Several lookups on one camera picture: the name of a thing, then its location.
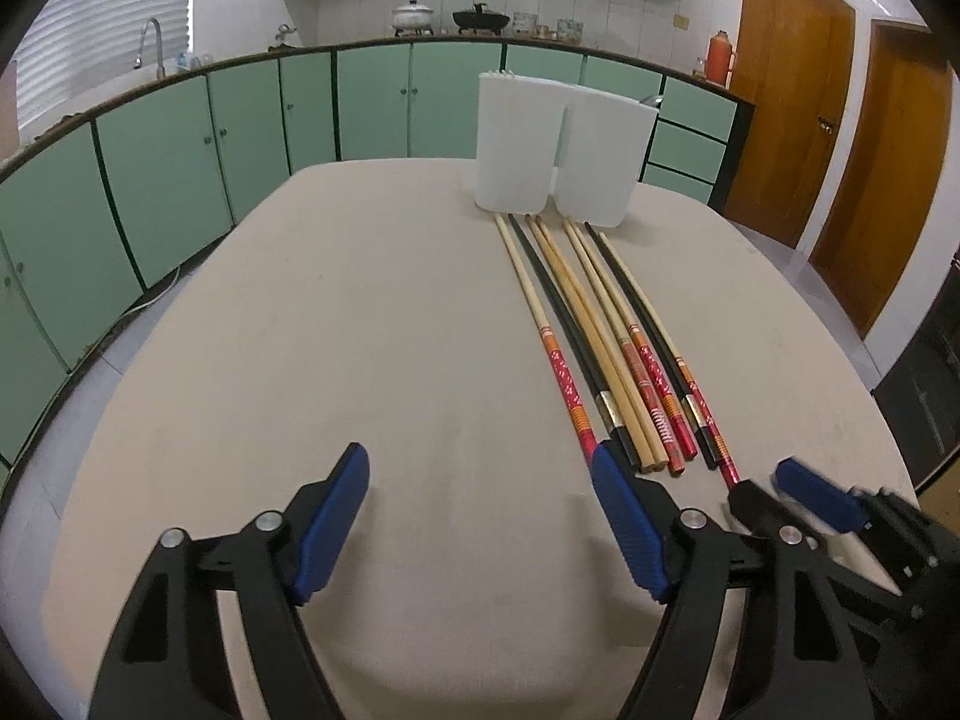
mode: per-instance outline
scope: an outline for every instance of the table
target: table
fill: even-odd
[[[325,477],[358,440],[370,493],[330,586],[301,610],[347,717],[616,716],[661,607],[632,584],[593,496],[496,227],[472,204],[472,170],[309,167],[164,315],[80,468],[43,603],[80,693],[164,528],[233,532]],[[733,225],[637,185],[611,238],[745,478],[766,481],[796,455],[841,485],[912,499],[843,352]],[[702,461],[656,479],[681,506],[728,522],[723,482]],[[838,548],[878,576],[858,547]],[[738,600],[728,598],[698,717],[722,702]],[[235,599],[222,606],[245,717],[264,717]]]

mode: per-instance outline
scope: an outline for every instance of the cooking pot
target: cooking pot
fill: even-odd
[[[459,32],[462,34],[465,29],[488,29],[494,35],[499,35],[504,26],[510,23],[510,17],[494,13],[493,10],[484,10],[486,7],[486,2],[477,2],[473,10],[455,11],[453,23],[459,26]]]
[[[433,8],[421,5],[416,0],[411,0],[410,4],[395,7],[390,20],[390,25],[397,35],[405,29],[432,32],[432,23]]]

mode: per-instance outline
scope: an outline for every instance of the white pot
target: white pot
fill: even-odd
[[[394,29],[430,29],[433,23],[433,8],[420,5],[416,0],[395,7],[392,13],[390,25]]]

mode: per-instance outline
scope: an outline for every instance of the floor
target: floor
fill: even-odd
[[[877,370],[877,364],[856,332],[856,327],[853,327],[853,323],[840,303],[834,298],[827,284],[824,284],[818,272],[806,261],[805,256],[741,224],[733,226],[760,250],[813,309],[820,318],[820,322],[830,331],[837,346],[843,349],[848,360],[853,364],[863,386],[873,391],[882,378],[880,371]]]
[[[864,386],[873,389],[880,382],[880,372],[816,271],[794,250],[737,226],[816,312],[847,353]],[[40,620],[40,602],[50,578],[61,517],[110,396],[191,276],[186,274],[145,309],[93,362],[37,445],[0,528],[0,626],[64,720],[82,720],[86,707],[51,657]]]
[[[40,620],[61,517],[110,396],[192,275],[144,309],[93,362],[40,439],[0,528],[0,626],[64,720],[82,720],[87,707],[51,656]]]

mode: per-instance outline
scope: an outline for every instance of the orange thermos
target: orange thermos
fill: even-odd
[[[707,80],[726,86],[731,57],[733,57],[733,44],[727,33],[720,30],[710,38],[710,48],[707,51]]]

